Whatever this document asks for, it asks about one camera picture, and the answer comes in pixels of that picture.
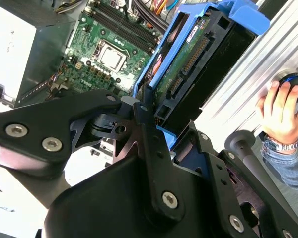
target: watch band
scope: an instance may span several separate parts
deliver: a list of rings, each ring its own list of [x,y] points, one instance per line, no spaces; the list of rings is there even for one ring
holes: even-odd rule
[[[267,139],[272,141],[276,145],[275,151],[290,151],[298,147],[298,141],[292,144],[282,144],[269,136],[267,137]]]

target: human hand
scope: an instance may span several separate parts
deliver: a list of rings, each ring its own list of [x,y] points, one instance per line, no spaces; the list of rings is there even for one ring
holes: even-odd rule
[[[290,84],[285,82],[278,88],[279,82],[274,81],[267,96],[259,100],[257,111],[266,134],[282,144],[292,144],[298,140],[298,86],[289,92]]]

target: silver watch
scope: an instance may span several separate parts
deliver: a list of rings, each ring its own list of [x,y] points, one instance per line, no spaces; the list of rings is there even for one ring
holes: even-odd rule
[[[298,147],[298,141],[293,144],[282,144],[270,137],[266,138],[264,144],[267,148],[271,149],[272,151],[289,151],[294,150]]]

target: silver screw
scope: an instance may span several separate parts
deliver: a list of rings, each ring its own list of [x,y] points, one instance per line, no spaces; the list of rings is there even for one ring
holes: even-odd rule
[[[148,111],[148,109],[147,109],[145,106],[143,106],[143,105],[141,105],[140,108],[141,108],[142,110]]]
[[[240,219],[237,216],[230,215],[229,222],[234,227],[235,230],[237,230],[240,233],[244,232],[243,223],[240,221]]]
[[[12,137],[24,137],[28,133],[28,129],[20,124],[11,124],[5,128],[7,135]]]
[[[231,152],[228,152],[228,156],[233,160],[235,159],[235,156]]]
[[[292,234],[290,234],[289,231],[283,230],[283,233],[285,238],[293,238]]]
[[[62,142],[57,138],[48,137],[43,140],[42,146],[47,151],[58,152],[62,148]]]
[[[201,136],[202,136],[202,138],[204,139],[204,140],[208,140],[209,138],[207,137],[207,135],[205,135],[205,134],[203,134],[203,133],[201,133]]]
[[[110,101],[113,101],[113,102],[116,101],[116,98],[114,98],[114,97],[111,96],[111,95],[107,95],[107,98],[108,98]]]
[[[162,200],[168,208],[176,209],[178,206],[178,200],[175,195],[171,192],[164,192],[162,195]]]
[[[257,219],[259,219],[259,214],[253,206],[250,207],[250,211],[257,217]]]

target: denim sleeve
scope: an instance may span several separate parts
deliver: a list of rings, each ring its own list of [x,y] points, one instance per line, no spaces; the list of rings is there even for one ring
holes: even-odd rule
[[[263,145],[261,153],[281,175],[283,182],[287,186],[298,190],[298,148],[293,154],[283,155]]]

